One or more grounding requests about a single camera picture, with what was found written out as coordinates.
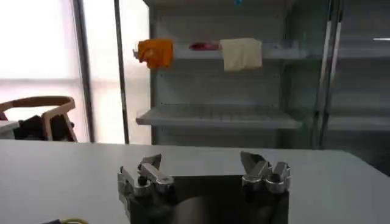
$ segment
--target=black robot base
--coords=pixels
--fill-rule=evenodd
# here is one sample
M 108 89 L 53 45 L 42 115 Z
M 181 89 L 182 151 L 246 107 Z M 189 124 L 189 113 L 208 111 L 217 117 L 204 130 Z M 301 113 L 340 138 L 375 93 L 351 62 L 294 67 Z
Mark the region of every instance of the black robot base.
M 160 160 L 145 158 L 138 177 L 123 168 L 118 174 L 131 224 L 288 223 L 286 163 L 272 171 L 261 156 L 242 153 L 246 175 L 170 177 L 158 170 Z

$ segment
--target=metal pole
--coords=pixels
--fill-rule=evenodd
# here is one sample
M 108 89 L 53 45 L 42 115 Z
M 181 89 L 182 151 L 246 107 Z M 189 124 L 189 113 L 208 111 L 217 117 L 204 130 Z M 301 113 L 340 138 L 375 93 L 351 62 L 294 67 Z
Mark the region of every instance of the metal pole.
M 115 8 L 115 26 L 116 26 L 116 43 L 118 47 L 118 67 L 119 67 L 119 83 L 121 86 L 122 98 L 122 117 L 124 128 L 124 142 L 130 143 L 129 125 L 127 123 L 127 106 L 126 106 L 126 85 L 124 80 L 124 65 L 123 65 L 123 48 L 122 48 L 122 30 L 121 30 L 121 10 L 119 8 L 119 0 L 114 0 Z
M 79 53 L 80 72 L 83 83 L 85 112 L 87 114 L 88 135 L 90 141 L 95 142 L 88 42 L 85 30 L 85 17 L 82 0 L 73 0 L 73 12 Z

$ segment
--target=red object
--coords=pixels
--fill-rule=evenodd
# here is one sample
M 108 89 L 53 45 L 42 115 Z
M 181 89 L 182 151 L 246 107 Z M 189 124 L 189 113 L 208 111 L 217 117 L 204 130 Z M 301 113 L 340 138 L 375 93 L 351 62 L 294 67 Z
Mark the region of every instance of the red object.
M 194 51 L 216 51 L 219 49 L 219 44 L 198 42 L 191 44 L 190 49 Z

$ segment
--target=black cloth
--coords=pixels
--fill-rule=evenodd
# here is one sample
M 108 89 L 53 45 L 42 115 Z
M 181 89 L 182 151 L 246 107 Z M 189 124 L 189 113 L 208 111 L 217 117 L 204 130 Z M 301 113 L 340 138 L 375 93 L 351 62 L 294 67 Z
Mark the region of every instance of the black cloth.
M 53 141 L 71 141 L 71 135 L 63 115 L 54 116 L 50 120 Z M 13 130 L 15 139 L 47 141 L 43 133 L 43 120 L 40 116 L 30 117 L 25 121 L 19 121 L 19 127 Z

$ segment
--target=orange object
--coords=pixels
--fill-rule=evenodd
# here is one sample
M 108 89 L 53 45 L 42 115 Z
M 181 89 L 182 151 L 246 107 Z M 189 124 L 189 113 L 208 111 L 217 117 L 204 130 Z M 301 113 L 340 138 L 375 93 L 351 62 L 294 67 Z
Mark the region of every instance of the orange object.
M 156 69 L 170 67 L 173 59 L 173 44 L 169 39 L 151 39 L 138 43 L 138 59 L 146 61 L 147 67 Z

